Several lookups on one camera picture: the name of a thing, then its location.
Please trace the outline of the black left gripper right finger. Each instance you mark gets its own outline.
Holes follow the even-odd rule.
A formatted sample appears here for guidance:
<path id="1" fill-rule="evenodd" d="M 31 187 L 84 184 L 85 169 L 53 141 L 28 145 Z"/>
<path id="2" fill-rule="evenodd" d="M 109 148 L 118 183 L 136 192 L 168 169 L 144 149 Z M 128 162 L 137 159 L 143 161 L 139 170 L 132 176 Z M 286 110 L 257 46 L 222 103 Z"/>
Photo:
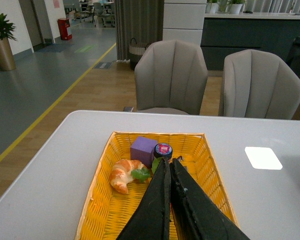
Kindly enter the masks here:
<path id="1" fill-rule="evenodd" d="M 170 201 L 180 240 L 247 240 L 248 237 L 212 202 L 179 160 L 169 164 Z"/>

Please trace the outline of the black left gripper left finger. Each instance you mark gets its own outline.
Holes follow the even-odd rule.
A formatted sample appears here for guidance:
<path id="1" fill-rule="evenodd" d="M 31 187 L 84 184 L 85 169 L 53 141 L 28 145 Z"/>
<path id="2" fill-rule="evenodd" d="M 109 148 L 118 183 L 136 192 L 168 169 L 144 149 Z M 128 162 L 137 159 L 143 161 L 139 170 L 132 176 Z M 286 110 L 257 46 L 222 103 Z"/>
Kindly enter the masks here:
<path id="1" fill-rule="evenodd" d="M 168 240 L 170 237 L 171 171 L 160 160 L 137 209 L 117 236 L 118 240 Z"/>

